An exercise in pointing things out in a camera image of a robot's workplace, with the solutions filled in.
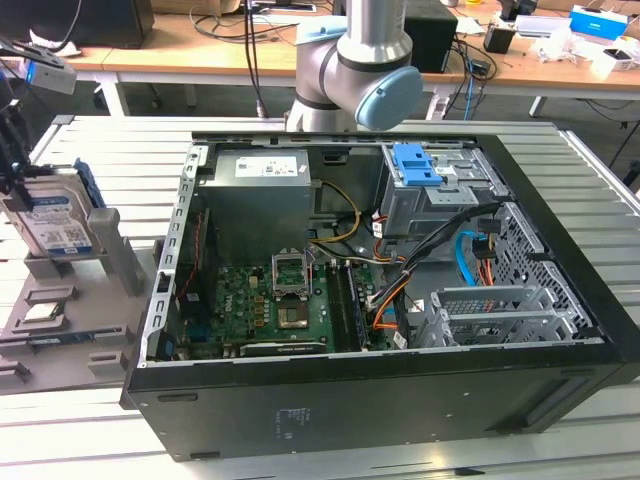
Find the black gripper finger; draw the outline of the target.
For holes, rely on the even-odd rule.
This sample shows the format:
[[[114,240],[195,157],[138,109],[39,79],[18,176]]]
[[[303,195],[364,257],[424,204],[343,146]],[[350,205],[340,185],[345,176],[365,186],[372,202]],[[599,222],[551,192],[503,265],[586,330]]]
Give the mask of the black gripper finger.
[[[17,164],[1,167],[1,193],[8,210],[32,210],[31,196],[23,183],[23,176]]]

